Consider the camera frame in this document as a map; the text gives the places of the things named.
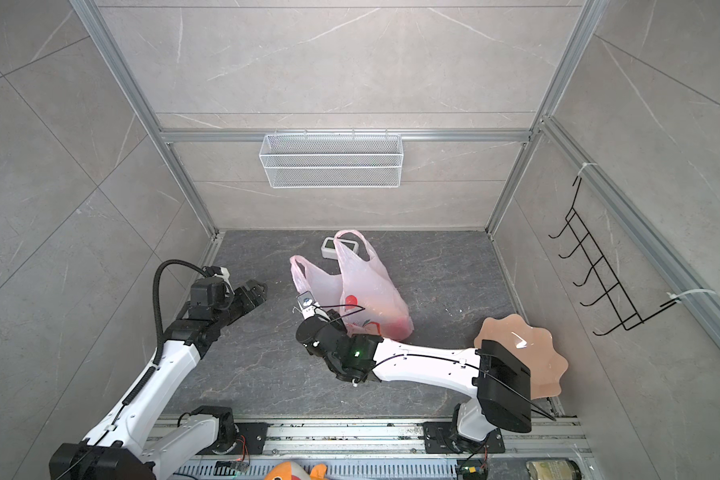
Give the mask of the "pink wavy plate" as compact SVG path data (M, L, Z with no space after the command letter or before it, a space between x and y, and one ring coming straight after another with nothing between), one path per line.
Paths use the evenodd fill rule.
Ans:
M561 379L569 363L555 349L547 329L530 326L519 314L488 317L474 339L474 347L479 348L483 340L500 343L530 369L533 400L562 393Z

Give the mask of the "pink plastic shopping bag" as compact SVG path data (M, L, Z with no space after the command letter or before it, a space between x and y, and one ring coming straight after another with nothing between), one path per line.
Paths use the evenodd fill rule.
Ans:
M340 272L329 274L301 255L290 258L291 276L298 293L309 292L323 309L336 310L351 335L380 335L395 341L414 331L408 306L393 284L374 247L357 230L332 236L354 240L357 254L337 245Z

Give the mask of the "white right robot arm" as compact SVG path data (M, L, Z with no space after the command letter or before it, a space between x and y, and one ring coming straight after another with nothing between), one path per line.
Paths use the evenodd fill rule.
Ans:
M322 358L340 381L412 382L465 395L441 444L453 453L486 450L501 432L525 434L532 415L555 417L531 399L531 371L506 347L484 340L478 348L446 350L414 346L378 335L351 336L333 309L302 311L295 338Z

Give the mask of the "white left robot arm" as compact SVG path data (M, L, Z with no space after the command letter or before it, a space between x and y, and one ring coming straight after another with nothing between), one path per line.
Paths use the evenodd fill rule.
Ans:
M165 326L160 286L170 266L198 273L189 299ZM243 438L229 407L200 406L181 416L153 445L150 432L183 380L206 356L224 328L261 306L267 287L248 280L232 287L224 267L199 267L170 259L156 269L152 306L156 350L137 380L109 413L78 443L64 443L51 456L53 479L167 479L191 457L210 450L242 449Z

